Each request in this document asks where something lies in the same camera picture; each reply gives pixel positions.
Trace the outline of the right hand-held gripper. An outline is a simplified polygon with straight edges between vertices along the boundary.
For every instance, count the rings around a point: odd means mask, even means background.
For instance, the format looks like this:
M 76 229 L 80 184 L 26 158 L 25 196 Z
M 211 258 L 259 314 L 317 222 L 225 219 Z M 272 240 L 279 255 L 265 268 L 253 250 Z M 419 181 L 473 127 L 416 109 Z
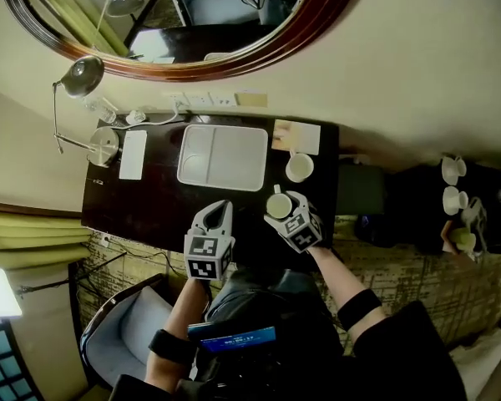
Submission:
M 303 194 L 289 190 L 287 196 L 291 201 L 291 217 L 283 222 L 272 217 L 265 217 L 264 221 L 273 227 L 296 252 L 304 252 L 324 240 L 321 219 L 311 213 L 312 204 Z

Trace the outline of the white printed card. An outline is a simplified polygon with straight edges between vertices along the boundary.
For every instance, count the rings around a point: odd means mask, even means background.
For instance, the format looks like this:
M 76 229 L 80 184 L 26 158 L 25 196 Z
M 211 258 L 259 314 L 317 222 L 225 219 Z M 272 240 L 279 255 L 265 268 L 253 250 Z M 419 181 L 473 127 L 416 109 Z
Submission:
M 271 148 L 273 150 L 318 155 L 320 138 L 321 127 L 317 124 L 276 119 Z

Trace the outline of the white bed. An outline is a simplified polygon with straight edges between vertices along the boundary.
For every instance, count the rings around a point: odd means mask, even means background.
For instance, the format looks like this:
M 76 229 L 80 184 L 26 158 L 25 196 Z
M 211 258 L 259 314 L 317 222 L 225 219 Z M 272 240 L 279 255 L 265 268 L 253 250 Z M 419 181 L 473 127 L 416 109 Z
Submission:
M 501 361 L 501 328 L 479 336 L 471 345 L 450 352 L 468 401 L 476 401 Z

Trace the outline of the group of white cups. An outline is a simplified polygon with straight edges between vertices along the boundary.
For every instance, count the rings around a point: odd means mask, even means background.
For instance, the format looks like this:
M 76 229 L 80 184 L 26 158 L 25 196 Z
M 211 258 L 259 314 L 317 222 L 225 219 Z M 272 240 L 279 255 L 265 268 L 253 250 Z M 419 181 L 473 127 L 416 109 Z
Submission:
M 449 220 L 443 209 L 443 192 L 448 184 L 440 165 L 420 165 L 390 176 L 385 215 L 397 234 L 398 243 L 413 244 L 418 250 L 436 254 L 442 250 L 440 233 Z M 489 252 L 501 253 L 501 170 L 473 162 L 457 188 L 469 199 L 481 200 L 487 222 L 483 238 Z

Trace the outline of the small wooden tray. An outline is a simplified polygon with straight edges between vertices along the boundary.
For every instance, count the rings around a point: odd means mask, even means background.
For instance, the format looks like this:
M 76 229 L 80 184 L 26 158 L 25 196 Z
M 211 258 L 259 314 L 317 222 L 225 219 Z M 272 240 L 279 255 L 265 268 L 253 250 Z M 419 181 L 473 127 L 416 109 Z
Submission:
M 442 251 L 458 255 L 459 254 L 458 249 L 450 239 L 452 229 L 453 229 L 453 221 L 449 220 L 445 223 L 440 233 L 440 237 L 443 241 Z

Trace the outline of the person's right forearm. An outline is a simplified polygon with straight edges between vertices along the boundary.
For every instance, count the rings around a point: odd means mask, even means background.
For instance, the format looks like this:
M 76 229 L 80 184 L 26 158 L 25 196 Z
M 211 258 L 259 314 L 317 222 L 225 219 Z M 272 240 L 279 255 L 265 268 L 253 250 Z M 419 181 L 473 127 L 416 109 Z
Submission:
M 308 249 L 334 299 L 340 323 L 351 340 L 357 339 L 369 328 L 386 318 L 376 296 L 333 254 L 331 250 L 313 246 Z

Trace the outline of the person's black clothing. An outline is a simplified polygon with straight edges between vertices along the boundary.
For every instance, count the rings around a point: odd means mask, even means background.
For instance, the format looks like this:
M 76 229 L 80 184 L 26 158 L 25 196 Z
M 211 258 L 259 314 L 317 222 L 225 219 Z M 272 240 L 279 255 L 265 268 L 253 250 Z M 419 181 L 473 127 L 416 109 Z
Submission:
M 354 343 L 314 279 L 239 268 L 199 324 L 274 327 L 276 340 L 210 353 L 198 343 L 189 374 L 167 393 L 124 374 L 109 401 L 467 401 L 460 374 L 425 306 L 411 302 Z

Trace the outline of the green curtain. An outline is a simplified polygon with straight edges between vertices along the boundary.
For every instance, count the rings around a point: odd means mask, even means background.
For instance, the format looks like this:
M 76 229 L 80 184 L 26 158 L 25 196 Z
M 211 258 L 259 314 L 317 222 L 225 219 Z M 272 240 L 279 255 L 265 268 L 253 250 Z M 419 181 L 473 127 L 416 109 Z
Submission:
M 0 212 L 0 268 L 27 269 L 89 256 L 92 231 L 78 219 Z

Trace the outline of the clear water bottle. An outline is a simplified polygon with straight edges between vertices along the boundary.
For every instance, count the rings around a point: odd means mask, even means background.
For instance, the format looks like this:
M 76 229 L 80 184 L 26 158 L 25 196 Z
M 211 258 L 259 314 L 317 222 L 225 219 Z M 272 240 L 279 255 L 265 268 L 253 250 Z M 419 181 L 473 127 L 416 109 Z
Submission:
M 87 96 L 83 98 L 83 105 L 90 114 L 106 124 L 112 124 L 117 118 L 114 107 L 104 98 Z

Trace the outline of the silver desk lamp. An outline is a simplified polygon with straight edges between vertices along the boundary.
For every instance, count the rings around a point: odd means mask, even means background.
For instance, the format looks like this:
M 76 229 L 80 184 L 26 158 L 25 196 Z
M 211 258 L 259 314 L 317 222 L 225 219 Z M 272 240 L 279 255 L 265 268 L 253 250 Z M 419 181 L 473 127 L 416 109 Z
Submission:
M 104 62 L 95 55 L 77 59 L 66 74 L 53 83 L 53 137 L 59 154 L 63 154 L 62 143 L 76 146 L 87 152 L 92 165 L 108 168 L 119 151 L 119 136 L 110 127 L 98 128 L 87 144 L 68 138 L 58 132 L 57 90 L 62 87 L 71 98 L 85 98 L 93 93 L 104 76 Z

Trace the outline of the white notepad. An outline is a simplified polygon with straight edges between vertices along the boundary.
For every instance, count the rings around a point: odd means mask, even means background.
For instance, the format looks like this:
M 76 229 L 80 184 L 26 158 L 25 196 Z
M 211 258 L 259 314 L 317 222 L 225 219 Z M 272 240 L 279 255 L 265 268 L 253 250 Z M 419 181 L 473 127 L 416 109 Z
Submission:
M 144 154 L 147 132 L 130 131 L 124 137 L 119 178 L 121 180 L 141 180 L 143 174 Z

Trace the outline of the chest device with blue screen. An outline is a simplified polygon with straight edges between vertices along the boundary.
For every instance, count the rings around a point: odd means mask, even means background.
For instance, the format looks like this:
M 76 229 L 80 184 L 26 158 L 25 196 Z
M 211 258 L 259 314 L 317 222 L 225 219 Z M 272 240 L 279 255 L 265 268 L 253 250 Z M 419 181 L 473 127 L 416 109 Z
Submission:
M 272 343 L 276 340 L 274 327 L 245 329 L 240 325 L 203 323 L 188 326 L 190 341 L 210 353 L 223 353 Z

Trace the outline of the oval wooden framed mirror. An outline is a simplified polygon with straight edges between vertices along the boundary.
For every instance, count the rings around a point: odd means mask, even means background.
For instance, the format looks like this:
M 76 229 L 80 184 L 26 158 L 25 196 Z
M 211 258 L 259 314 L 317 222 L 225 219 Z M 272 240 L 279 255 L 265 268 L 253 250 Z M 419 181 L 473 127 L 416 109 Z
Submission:
M 4 0 L 84 78 L 199 82 L 263 69 L 317 40 L 352 0 Z

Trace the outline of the lattice window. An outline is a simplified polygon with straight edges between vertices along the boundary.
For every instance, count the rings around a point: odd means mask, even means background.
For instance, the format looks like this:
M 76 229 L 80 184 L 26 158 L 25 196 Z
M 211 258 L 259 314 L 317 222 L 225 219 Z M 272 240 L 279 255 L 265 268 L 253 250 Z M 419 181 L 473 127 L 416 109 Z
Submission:
M 0 319 L 0 401 L 40 401 L 11 326 L 3 319 Z

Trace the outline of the black tripod stand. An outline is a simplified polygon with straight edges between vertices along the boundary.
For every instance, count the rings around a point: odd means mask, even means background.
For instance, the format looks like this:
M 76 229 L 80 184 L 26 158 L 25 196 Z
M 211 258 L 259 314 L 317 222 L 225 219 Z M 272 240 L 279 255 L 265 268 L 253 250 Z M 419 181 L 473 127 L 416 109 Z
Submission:
M 95 266 L 94 268 L 82 273 L 79 276 L 68 277 L 68 278 L 61 280 L 61 281 L 51 282 L 51 283 L 39 285 L 36 287 L 20 286 L 18 289 L 14 290 L 13 292 L 15 295 L 23 296 L 23 295 L 29 294 L 29 293 L 34 293 L 34 292 L 39 292 L 42 290 L 61 287 L 63 285 L 67 285 L 71 282 L 78 283 L 79 281 L 81 281 L 83 279 L 87 279 L 91 274 L 97 272 L 98 270 L 102 269 L 103 267 L 106 267 L 108 264 L 110 264 L 114 261 L 117 261 L 118 259 L 124 257 L 125 255 L 126 255 L 126 252 L 121 252 L 117 256 L 114 256 L 113 258 L 111 258 L 107 261 L 104 261 L 102 264 Z

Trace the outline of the white cup with saucer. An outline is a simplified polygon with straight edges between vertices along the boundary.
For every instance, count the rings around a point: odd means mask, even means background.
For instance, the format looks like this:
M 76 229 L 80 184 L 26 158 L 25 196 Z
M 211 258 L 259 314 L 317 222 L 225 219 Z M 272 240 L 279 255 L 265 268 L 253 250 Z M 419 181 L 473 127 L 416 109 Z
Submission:
M 448 216 L 455 216 L 468 207 L 468 194 L 454 186 L 443 190 L 443 210 Z
M 447 185 L 456 186 L 467 174 L 467 165 L 461 157 L 444 156 L 441 161 L 442 178 Z

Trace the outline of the dark wooden desk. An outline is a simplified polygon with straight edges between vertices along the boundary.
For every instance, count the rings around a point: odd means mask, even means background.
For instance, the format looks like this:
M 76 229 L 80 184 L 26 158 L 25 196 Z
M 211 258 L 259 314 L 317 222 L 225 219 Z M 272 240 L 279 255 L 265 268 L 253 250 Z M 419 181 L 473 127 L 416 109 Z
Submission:
M 300 192 L 316 207 L 325 225 L 325 245 L 331 246 L 337 204 L 340 129 L 321 122 L 319 154 L 314 171 L 304 182 L 286 178 L 286 151 L 268 149 L 264 185 L 257 192 L 221 190 L 184 185 L 177 166 L 185 128 L 190 124 L 220 124 L 260 128 L 273 133 L 275 120 L 250 114 L 193 114 L 181 121 L 147 126 L 147 142 L 141 180 L 119 178 L 120 159 L 108 168 L 90 165 L 83 194 L 82 224 L 128 240 L 182 252 L 184 236 L 195 214 L 219 200 L 234 206 L 234 260 L 246 266 L 289 268 L 310 272 L 316 265 L 307 253 L 297 253 L 263 219 L 266 200 L 274 185 Z M 103 185 L 93 183 L 100 179 Z

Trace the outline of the white rectangular tray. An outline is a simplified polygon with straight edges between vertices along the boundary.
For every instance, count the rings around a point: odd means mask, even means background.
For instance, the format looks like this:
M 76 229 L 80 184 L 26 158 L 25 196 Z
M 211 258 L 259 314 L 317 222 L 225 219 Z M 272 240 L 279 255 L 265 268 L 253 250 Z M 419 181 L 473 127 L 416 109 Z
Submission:
M 259 128 L 193 124 L 185 128 L 177 179 L 185 185 L 257 192 L 264 184 L 268 134 Z

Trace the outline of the person's left forearm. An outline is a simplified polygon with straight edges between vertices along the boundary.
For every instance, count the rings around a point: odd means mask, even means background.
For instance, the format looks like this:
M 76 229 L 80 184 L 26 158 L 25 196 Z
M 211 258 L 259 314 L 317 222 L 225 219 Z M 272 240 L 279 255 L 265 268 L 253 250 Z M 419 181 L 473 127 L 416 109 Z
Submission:
M 188 279 L 164 325 L 164 330 L 179 341 L 188 342 L 188 326 L 201 321 L 208 300 L 205 284 L 198 279 Z M 144 381 L 167 393 L 174 393 L 179 381 L 188 375 L 189 371 L 188 366 L 162 358 L 151 351 Z

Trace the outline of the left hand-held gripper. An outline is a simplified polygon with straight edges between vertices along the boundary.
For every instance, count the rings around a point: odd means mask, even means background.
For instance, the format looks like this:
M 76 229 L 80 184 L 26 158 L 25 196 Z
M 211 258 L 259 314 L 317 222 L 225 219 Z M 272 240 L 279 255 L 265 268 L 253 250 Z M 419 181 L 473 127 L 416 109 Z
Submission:
M 185 235 L 185 266 L 188 278 L 220 281 L 232 262 L 235 238 L 231 236 L 233 204 L 217 201 L 199 211 Z

